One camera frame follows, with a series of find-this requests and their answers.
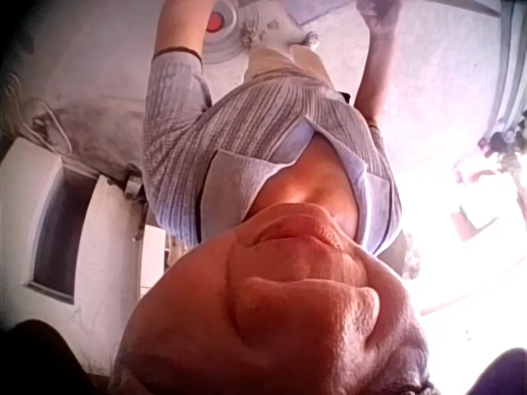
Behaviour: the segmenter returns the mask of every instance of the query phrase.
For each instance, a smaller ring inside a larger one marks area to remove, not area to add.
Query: mouth
[[[256,237],[254,245],[275,239],[309,239],[344,250],[337,231],[327,222],[307,215],[291,215],[274,221]]]

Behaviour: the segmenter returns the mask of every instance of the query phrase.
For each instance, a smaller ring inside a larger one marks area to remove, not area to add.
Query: gray shirt
[[[337,91],[284,69],[212,105],[196,57],[159,56],[143,133],[143,178],[159,224],[191,248],[240,224],[267,179],[294,164],[315,133],[332,144],[353,187],[356,241],[381,252],[399,232],[399,194],[379,130]]]

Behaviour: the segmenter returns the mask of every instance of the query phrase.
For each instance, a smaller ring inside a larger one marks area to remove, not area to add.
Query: person
[[[353,107],[305,45],[294,62],[255,46],[245,83],[212,105],[213,6],[161,11],[143,178],[192,249],[134,310],[110,391],[435,393],[408,292],[375,258],[401,217],[379,130],[401,0],[357,2],[371,37]]]

